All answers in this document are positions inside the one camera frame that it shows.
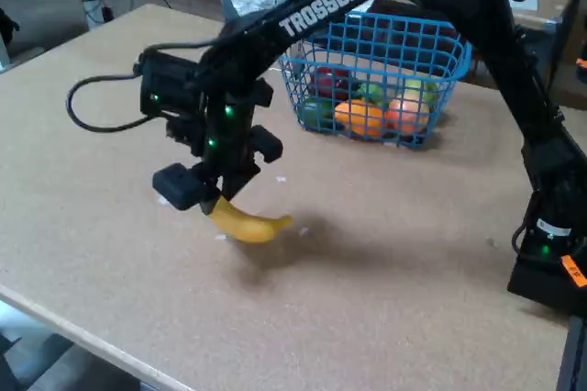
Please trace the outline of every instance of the wire basket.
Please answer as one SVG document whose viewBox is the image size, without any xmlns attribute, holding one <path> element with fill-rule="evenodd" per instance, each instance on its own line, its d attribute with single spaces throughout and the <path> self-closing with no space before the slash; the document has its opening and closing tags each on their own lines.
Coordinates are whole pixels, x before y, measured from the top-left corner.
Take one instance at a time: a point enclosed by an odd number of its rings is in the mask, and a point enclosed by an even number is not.
<svg viewBox="0 0 587 391">
<path fill-rule="evenodd" d="M 410 147 L 431 135 L 470 61 L 448 22 L 360 12 L 279 60 L 304 128 Z"/>
</svg>

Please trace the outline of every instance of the yellow banana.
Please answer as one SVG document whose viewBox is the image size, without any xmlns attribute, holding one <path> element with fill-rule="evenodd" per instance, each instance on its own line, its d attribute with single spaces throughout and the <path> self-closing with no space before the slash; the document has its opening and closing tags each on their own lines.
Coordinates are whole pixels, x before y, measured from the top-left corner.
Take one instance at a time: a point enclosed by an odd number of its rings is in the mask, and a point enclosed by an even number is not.
<svg viewBox="0 0 587 391">
<path fill-rule="evenodd" d="M 264 218 L 249 215 L 232 206 L 223 196 L 218 198 L 210 219 L 227 235 L 249 243 L 271 241 L 277 233 L 292 223 L 292 217 Z"/>
</svg>

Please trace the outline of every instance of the white label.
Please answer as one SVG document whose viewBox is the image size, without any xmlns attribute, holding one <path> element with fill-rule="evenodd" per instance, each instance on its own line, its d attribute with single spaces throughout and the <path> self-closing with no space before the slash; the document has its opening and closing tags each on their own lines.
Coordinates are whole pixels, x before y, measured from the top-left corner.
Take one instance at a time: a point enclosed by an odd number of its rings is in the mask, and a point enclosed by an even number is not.
<svg viewBox="0 0 587 391">
<path fill-rule="evenodd" d="M 327 18 L 337 12 L 341 7 L 350 4 L 355 0 L 315 0 L 311 5 L 305 6 L 299 12 L 291 14 L 279 25 L 287 31 L 287 34 L 294 37 L 313 26 L 316 22 Z"/>
<path fill-rule="evenodd" d="M 539 229 L 544 230 L 545 232 L 549 233 L 550 235 L 554 235 L 555 237 L 568 237 L 570 235 L 571 229 L 561 229 L 556 228 L 550 224 L 548 224 L 545 220 L 539 219 L 536 223 Z"/>
</svg>

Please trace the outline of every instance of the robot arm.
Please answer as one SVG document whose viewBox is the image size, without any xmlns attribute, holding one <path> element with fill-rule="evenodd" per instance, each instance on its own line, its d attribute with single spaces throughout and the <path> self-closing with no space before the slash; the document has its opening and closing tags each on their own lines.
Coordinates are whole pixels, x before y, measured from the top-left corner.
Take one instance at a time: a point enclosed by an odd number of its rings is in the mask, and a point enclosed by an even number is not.
<svg viewBox="0 0 587 391">
<path fill-rule="evenodd" d="M 168 134 L 203 158 L 191 170 L 175 164 L 159 171 L 155 189 L 181 210 L 200 204 L 207 214 L 221 195 L 232 198 L 260 171 L 255 151 L 265 162 L 277 160 L 281 142 L 251 126 L 255 106 L 271 104 L 272 89 L 260 75 L 296 41 L 364 1 L 287 0 L 228 23 L 198 63 L 162 53 L 169 45 L 147 48 L 135 70 L 143 78 L 141 111 L 166 117 Z M 442 11 L 481 53 L 524 137 L 534 192 L 513 238 L 518 257 L 509 290 L 587 316 L 580 287 L 583 279 L 587 285 L 580 269 L 587 271 L 587 158 L 548 99 L 508 0 L 415 1 Z"/>
</svg>

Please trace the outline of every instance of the green apple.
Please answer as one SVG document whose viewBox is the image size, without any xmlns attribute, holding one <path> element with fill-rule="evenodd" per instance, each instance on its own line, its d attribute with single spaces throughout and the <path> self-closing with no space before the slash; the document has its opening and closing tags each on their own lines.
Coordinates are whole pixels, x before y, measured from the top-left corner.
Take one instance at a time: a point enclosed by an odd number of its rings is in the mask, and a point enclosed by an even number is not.
<svg viewBox="0 0 587 391">
<path fill-rule="evenodd" d="M 376 106 L 385 106 L 389 100 L 383 91 L 383 87 L 379 84 L 368 84 L 366 82 L 361 84 L 356 96 Z"/>
<path fill-rule="evenodd" d="M 422 99 L 429 106 L 434 106 L 440 97 L 436 84 L 433 82 L 420 81 L 419 79 L 406 79 L 404 82 L 404 92 L 422 91 Z"/>
<path fill-rule="evenodd" d="M 334 110 L 330 98 L 307 97 L 298 104 L 297 114 L 308 129 L 330 131 L 334 127 Z"/>
</svg>

